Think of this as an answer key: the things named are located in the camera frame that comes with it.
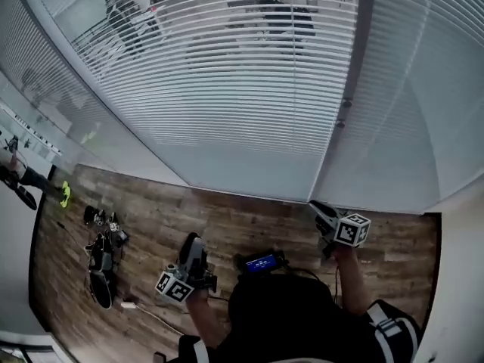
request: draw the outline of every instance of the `yellow object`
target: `yellow object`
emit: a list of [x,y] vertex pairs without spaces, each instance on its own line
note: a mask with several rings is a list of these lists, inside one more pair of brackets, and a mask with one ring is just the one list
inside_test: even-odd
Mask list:
[[70,187],[67,181],[62,184],[62,192],[64,194],[64,199],[60,202],[60,205],[65,209],[69,203],[70,198]]

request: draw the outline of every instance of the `wooden floor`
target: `wooden floor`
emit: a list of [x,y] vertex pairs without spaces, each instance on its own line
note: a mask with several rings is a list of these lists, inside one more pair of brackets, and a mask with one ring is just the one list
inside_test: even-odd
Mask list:
[[[42,211],[33,304],[81,363],[149,362],[155,351],[176,356],[177,333],[139,309],[122,309],[119,301],[135,296],[142,308],[194,334],[185,309],[167,305],[154,290],[160,272],[176,260],[191,231],[206,241],[223,297],[230,296],[237,281],[232,256],[269,247],[283,250],[291,265],[311,269],[334,291],[334,262],[321,263],[318,232],[302,205],[180,188],[84,166],[69,179],[70,206],[62,209],[47,198]],[[87,257],[82,247],[95,236],[82,222],[88,204],[115,210],[130,235],[117,272],[119,295],[109,310],[92,301],[84,284]],[[374,298],[387,300],[422,323],[435,263],[436,218],[363,214],[372,219],[372,226],[358,254]],[[229,329],[226,302],[211,304]]]

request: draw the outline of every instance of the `metal frame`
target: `metal frame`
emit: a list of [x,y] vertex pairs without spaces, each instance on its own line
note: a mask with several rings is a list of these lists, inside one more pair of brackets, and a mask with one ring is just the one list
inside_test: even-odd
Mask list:
[[330,143],[327,146],[326,154],[321,161],[319,173],[316,176],[315,182],[309,193],[308,201],[315,198],[317,190],[321,187],[326,171],[333,159],[334,151],[337,149],[341,134],[344,129],[344,122],[348,117],[351,107],[344,107],[345,101],[353,101],[355,96],[358,78],[360,77],[361,68],[363,67],[363,60],[365,58],[366,46],[368,37],[370,35],[371,17],[373,15],[374,0],[358,0],[358,16],[356,18],[355,38],[353,40],[353,51],[349,62],[348,76],[346,77],[346,84],[343,91],[343,100],[340,106],[340,111],[337,116],[337,124],[333,129],[333,134],[330,138]]
[[52,47],[57,56],[65,63],[69,71],[80,81],[82,85],[90,92],[98,101],[99,104],[114,117],[114,119],[123,126],[136,140],[145,146],[155,157],[158,158],[168,169],[175,173],[185,184],[189,185],[172,167],[167,165],[161,157],[155,154],[153,145],[146,141],[146,139],[138,136],[128,127],[128,121],[116,109],[113,102],[103,93],[101,87],[88,70],[87,66],[82,62],[80,56],[74,51],[73,47],[66,39],[61,29],[57,26],[52,16],[48,13],[47,8],[42,3],[42,0],[20,0],[23,7],[26,9],[30,18],[33,20],[37,29],[44,36],[46,42]]

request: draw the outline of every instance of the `blue screen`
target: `blue screen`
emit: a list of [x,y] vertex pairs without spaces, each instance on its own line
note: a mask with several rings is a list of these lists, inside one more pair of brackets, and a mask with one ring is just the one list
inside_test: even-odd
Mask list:
[[255,273],[257,271],[261,271],[267,268],[272,268],[277,266],[278,262],[275,260],[275,257],[271,254],[270,256],[265,256],[254,261],[250,261],[247,263],[247,269],[250,273]]

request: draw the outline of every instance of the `white cable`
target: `white cable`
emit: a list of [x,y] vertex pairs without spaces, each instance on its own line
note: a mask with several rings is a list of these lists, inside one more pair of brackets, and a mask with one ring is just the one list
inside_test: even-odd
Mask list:
[[180,335],[185,335],[183,332],[177,330],[176,328],[174,328],[172,325],[168,324],[166,321],[164,321],[161,317],[158,317],[156,315],[154,315],[153,313],[147,311],[146,309],[143,309],[142,307],[136,305],[136,308],[138,308],[139,310],[141,310],[142,312],[148,314],[149,316],[152,316],[154,317],[155,319],[157,319],[158,321],[161,321],[162,323],[164,323],[168,328],[170,328],[171,330],[175,331],[177,334],[180,334]]

